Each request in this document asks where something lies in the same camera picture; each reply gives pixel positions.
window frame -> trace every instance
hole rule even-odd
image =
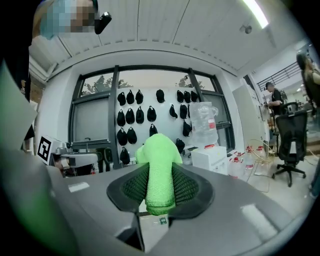
[[[161,70],[161,71],[172,71],[181,72],[188,74],[192,87],[195,88],[196,93],[199,96],[199,101],[204,102],[204,95],[214,95],[222,98],[223,106],[226,109],[227,122],[219,123],[216,125],[217,130],[225,129],[225,134],[227,138],[227,145],[229,146],[226,151],[227,153],[235,149],[235,135],[233,130],[233,124],[231,121],[231,116],[229,108],[223,94],[223,90],[220,83],[215,75],[210,75],[200,71],[194,71],[192,68],[174,67],[166,65],[127,65],[127,66],[114,66],[112,68],[102,69],[94,72],[87,73],[85,75],[80,75],[76,82],[72,100],[69,110],[69,120],[68,120],[68,142],[71,148],[74,150],[79,149],[95,149],[97,146],[100,148],[110,148],[113,159],[113,168],[122,168],[122,164],[119,161],[119,154],[117,149],[117,132],[116,132],[116,119],[115,119],[115,109],[117,102],[117,89],[119,83],[119,75],[122,71],[133,71],[133,70]],[[85,84],[87,78],[110,74],[112,76],[111,90],[93,93],[90,95],[81,96],[82,88]],[[215,91],[201,90],[196,76],[202,76],[209,78]],[[75,119],[75,109],[76,105],[86,103],[89,101],[100,100],[108,98],[108,136],[109,138],[99,139],[99,140],[85,140],[85,141],[73,141],[74,140],[74,119]]]
[[[223,122],[223,123],[217,123],[216,129],[217,130],[225,129],[225,136],[226,136],[227,146],[228,146],[226,149],[226,152],[229,153],[230,151],[232,151],[236,148],[236,140],[235,140],[234,128],[233,128],[233,124],[232,124],[232,120],[231,120],[230,111],[229,111],[228,104],[227,104],[226,98],[224,96],[224,92],[222,90],[222,87],[221,87],[221,85],[215,75],[210,76],[208,74],[203,74],[201,72],[194,72],[194,74],[198,75],[198,76],[209,78],[211,80],[212,86],[215,90],[215,91],[211,91],[211,90],[203,90],[203,89],[199,88],[199,90],[201,91],[201,95],[202,95],[201,101],[205,101],[203,98],[203,95],[217,96],[217,97],[221,97],[221,99],[222,99],[224,109],[226,110],[226,116],[227,116],[228,121]]]

ceiling light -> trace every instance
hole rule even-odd
[[[249,7],[255,18],[258,20],[262,29],[264,29],[269,22],[263,11],[261,10],[260,6],[257,4],[255,0],[243,0],[244,3]]]

black cap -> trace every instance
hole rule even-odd
[[[156,119],[157,119],[156,110],[152,106],[149,106],[146,118],[148,119],[149,122],[156,121]]]
[[[132,127],[130,127],[130,128],[128,129],[128,131],[127,131],[127,133],[126,133],[126,136],[127,136],[127,138],[128,138],[128,142],[129,142],[130,144],[136,144],[136,142],[137,142],[137,135],[136,135],[135,130],[134,130]]]
[[[190,103],[191,101],[190,101],[190,97],[191,97],[191,94],[190,94],[190,92],[188,92],[188,91],[184,91],[184,94],[183,94],[183,97],[184,97],[184,100],[185,100],[185,102],[186,103]]]
[[[184,102],[184,94],[181,91],[177,91],[176,92],[176,99],[178,100],[178,102],[182,103]]]
[[[128,104],[132,104],[135,102],[135,96],[132,93],[132,91],[130,90],[129,93],[126,95],[126,102],[128,102]]]
[[[116,134],[116,138],[118,139],[118,142],[121,146],[126,145],[128,142],[127,134],[122,127]]]
[[[171,104],[170,110],[169,110],[170,116],[172,116],[173,118],[178,118],[178,115],[175,111],[175,107],[173,104]]]
[[[118,112],[116,123],[118,124],[118,126],[125,126],[126,124],[125,114],[122,109],[120,109],[120,111]]]
[[[194,91],[191,92],[191,100],[193,102],[197,102],[198,94],[196,94]]]
[[[159,89],[156,91],[156,99],[159,103],[164,103],[165,102],[165,94],[164,91]]]
[[[144,101],[144,95],[141,93],[140,90],[135,95],[135,101],[137,104],[141,104]]]
[[[143,124],[145,121],[145,113],[142,111],[141,106],[138,107],[135,114],[135,121],[137,124]]]
[[[130,155],[128,153],[128,150],[124,146],[122,147],[122,151],[120,154],[120,160],[122,161],[122,163],[124,165],[127,165],[130,163]]]
[[[182,151],[184,151],[185,143],[181,139],[177,138],[176,142],[175,142],[175,145],[176,145],[179,153],[181,154]]]
[[[187,118],[187,112],[188,112],[187,106],[181,104],[180,105],[180,117],[182,119],[186,119]]]
[[[155,125],[152,123],[149,129],[149,136],[151,137],[152,135],[155,135],[157,133],[158,133],[158,130],[155,127]]]
[[[189,124],[186,123],[185,120],[183,120],[183,131],[182,134],[185,137],[189,137],[189,133],[191,132],[192,128]]]
[[[125,93],[124,92],[121,92],[119,95],[118,95],[118,102],[120,103],[120,106],[123,106],[124,104],[126,104],[126,96],[125,96]]]
[[[135,122],[135,113],[131,108],[129,108],[128,111],[126,112],[125,120],[129,125]]]

man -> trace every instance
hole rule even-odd
[[[281,93],[275,88],[272,82],[267,82],[265,88],[269,93],[272,93],[271,101],[268,102],[268,107],[273,110],[274,119],[280,115],[280,106],[283,103]]]

black mesh holder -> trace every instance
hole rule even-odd
[[[146,198],[149,179],[149,168],[139,172],[138,175],[127,180],[122,186],[122,192],[138,204]]]
[[[193,199],[199,191],[197,182],[175,168],[172,168],[172,179],[176,206]]]
[[[149,179],[149,164],[114,180],[107,187],[106,193],[114,205],[124,212],[139,212],[139,205],[146,198]],[[174,219],[191,219],[212,203],[214,190],[208,180],[172,164],[172,179],[175,208],[168,212],[169,223]]]

